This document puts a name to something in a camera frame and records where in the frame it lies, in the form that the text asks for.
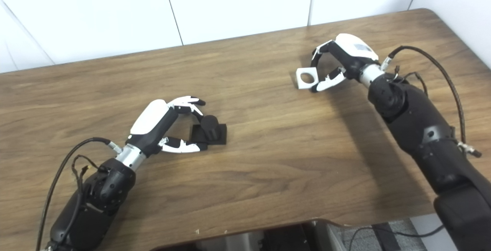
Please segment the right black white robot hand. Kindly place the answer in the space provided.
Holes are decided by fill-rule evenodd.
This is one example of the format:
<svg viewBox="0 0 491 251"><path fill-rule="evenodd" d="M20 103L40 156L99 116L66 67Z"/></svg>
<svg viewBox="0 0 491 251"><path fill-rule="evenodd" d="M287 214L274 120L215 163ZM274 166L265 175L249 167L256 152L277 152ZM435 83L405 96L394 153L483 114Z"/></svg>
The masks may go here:
<svg viewBox="0 0 491 251"><path fill-rule="evenodd" d="M369 88L378 77L384 75L378 55L360 38L349 33L340 33L312 52L311 67L318 67L324 54L331 54L340 66L328 73L325 80L311 87L311 92L322 92L346 79L356 80Z"/></svg>

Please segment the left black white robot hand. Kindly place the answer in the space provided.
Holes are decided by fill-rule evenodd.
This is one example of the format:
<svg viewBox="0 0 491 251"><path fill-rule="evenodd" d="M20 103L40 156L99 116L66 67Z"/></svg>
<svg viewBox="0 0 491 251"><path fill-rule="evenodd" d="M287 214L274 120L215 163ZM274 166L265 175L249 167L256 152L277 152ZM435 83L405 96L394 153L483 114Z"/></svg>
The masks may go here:
<svg viewBox="0 0 491 251"><path fill-rule="evenodd" d="M192 153L207 150L207 143L165 136L180 114L191 113L201 121L204 115L198 106L205 104L205 101L189 95L178 97L170 103L163 99L152 101L133 124L126 144L138 148L146 158L160 152Z"/></svg>

